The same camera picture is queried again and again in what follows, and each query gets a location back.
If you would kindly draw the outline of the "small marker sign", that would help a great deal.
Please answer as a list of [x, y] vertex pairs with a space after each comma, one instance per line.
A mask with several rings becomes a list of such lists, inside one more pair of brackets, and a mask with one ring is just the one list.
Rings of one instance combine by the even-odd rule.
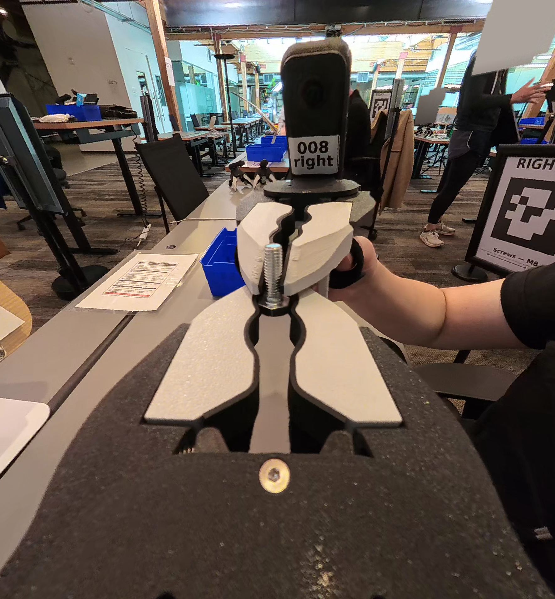
[[369, 104], [370, 120], [373, 124], [383, 111], [389, 109], [392, 89], [373, 89]]

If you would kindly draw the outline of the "person's right hand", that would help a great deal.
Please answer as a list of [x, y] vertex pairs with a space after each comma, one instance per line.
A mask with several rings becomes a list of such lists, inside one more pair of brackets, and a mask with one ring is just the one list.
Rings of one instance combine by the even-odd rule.
[[390, 272], [379, 262], [371, 241], [352, 239], [351, 248], [330, 273], [328, 299], [342, 302], [385, 336], [396, 339], [394, 317], [387, 306], [382, 275]]

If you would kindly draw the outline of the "blue parts bin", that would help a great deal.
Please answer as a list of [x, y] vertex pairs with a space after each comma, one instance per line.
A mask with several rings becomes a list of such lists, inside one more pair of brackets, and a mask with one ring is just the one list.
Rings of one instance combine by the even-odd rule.
[[236, 266], [237, 232], [223, 228], [200, 259], [212, 296], [220, 298], [245, 285]]

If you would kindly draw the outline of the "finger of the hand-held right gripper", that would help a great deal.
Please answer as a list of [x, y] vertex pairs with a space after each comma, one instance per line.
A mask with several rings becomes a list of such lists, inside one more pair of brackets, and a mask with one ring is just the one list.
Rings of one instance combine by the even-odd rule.
[[273, 242], [281, 222], [293, 215], [294, 209], [279, 202], [259, 202], [237, 227], [238, 267], [252, 295], [259, 295], [264, 266], [264, 248]]
[[309, 220], [290, 243], [283, 292], [293, 296], [324, 280], [351, 249], [351, 202], [335, 201], [306, 208]]

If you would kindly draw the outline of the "brown coat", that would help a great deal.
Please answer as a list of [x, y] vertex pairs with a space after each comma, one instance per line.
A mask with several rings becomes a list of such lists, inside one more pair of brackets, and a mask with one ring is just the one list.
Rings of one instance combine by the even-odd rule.
[[381, 171], [385, 173], [379, 212], [385, 208], [398, 209], [403, 205], [414, 166], [414, 117], [411, 110], [400, 112], [393, 141], [386, 140], [381, 149]]

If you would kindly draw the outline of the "laminated instruction sheet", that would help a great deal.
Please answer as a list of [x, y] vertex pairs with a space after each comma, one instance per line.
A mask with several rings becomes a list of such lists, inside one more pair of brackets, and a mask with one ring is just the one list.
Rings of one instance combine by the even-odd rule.
[[77, 309], [123, 312], [156, 311], [198, 261], [195, 254], [137, 252], [116, 273], [90, 291]]

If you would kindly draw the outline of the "silver hex bolt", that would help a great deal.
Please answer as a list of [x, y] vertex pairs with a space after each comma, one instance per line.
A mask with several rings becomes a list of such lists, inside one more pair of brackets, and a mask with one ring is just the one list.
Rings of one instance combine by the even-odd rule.
[[269, 243], [264, 247], [263, 273], [264, 273], [264, 304], [266, 307], [276, 309], [282, 304], [280, 291], [283, 268], [283, 249], [279, 243]]

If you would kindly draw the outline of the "wooden standing desk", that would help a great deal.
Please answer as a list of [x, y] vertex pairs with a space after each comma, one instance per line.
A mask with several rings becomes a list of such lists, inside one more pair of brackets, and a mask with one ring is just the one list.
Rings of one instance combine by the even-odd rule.
[[118, 216], [161, 217], [160, 212], [150, 212], [143, 208], [134, 182], [128, 160], [124, 153], [122, 140], [140, 136], [139, 125], [142, 118], [102, 119], [90, 122], [33, 122], [34, 127], [46, 134], [57, 134], [65, 144], [84, 145], [102, 141], [111, 141], [119, 164], [124, 183], [128, 191], [133, 211], [119, 211]]

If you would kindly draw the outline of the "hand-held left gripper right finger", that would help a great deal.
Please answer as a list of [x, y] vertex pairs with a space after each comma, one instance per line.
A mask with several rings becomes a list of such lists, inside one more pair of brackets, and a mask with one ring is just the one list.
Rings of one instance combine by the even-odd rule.
[[311, 289], [299, 293], [292, 317], [302, 331], [292, 354], [297, 393], [348, 430], [400, 427], [400, 411], [354, 318]]

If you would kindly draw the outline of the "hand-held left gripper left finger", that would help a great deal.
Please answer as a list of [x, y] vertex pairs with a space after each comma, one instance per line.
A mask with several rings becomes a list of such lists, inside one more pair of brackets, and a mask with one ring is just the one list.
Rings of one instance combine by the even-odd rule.
[[254, 422], [259, 401], [259, 358], [253, 333], [259, 309], [248, 287], [216, 300], [193, 318], [144, 419], [199, 426], [244, 407], [236, 426]]

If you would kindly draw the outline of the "person's right forearm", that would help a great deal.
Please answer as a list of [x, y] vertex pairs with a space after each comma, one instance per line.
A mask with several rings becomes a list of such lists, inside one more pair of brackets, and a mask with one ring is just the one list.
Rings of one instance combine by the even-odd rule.
[[442, 350], [521, 348], [502, 309], [503, 280], [439, 289], [389, 275], [381, 330], [396, 341]]

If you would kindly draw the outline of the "black display on stand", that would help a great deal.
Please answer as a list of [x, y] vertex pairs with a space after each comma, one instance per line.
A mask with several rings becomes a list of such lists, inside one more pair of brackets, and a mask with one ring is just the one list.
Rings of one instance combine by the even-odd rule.
[[76, 253], [112, 255], [116, 250], [90, 245], [27, 109], [11, 94], [0, 94], [0, 175], [57, 261], [52, 289], [58, 298], [72, 301], [109, 272], [102, 265], [79, 266]]

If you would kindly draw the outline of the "black framed marker sign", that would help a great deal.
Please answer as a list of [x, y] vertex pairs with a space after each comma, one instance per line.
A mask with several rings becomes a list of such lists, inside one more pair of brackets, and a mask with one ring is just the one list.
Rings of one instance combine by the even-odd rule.
[[555, 262], [555, 144], [498, 148], [464, 262], [469, 283]]

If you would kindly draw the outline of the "person's black shirt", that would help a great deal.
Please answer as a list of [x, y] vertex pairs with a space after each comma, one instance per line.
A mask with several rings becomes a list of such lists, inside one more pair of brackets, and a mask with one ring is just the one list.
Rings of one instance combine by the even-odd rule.
[[539, 354], [468, 434], [555, 594], [555, 263], [507, 276], [501, 305], [514, 335]]

